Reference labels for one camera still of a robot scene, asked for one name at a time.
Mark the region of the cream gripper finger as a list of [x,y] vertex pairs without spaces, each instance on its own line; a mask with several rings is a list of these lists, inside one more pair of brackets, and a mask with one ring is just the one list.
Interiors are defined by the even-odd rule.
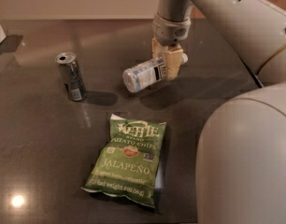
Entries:
[[168,46],[164,51],[164,63],[166,66],[166,78],[173,80],[178,76],[182,63],[183,48],[180,44]]
[[163,46],[155,37],[151,40],[152,59],[158,60],[164,57],[167,46]]

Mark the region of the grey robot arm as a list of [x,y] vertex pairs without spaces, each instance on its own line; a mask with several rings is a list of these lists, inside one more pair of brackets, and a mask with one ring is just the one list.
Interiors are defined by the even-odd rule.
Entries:
[[159,0],[154,54],[187,38],[197,7],[260,87],[221,105],[196,151],[198,224],[286,224],[286,11],[267,0]]

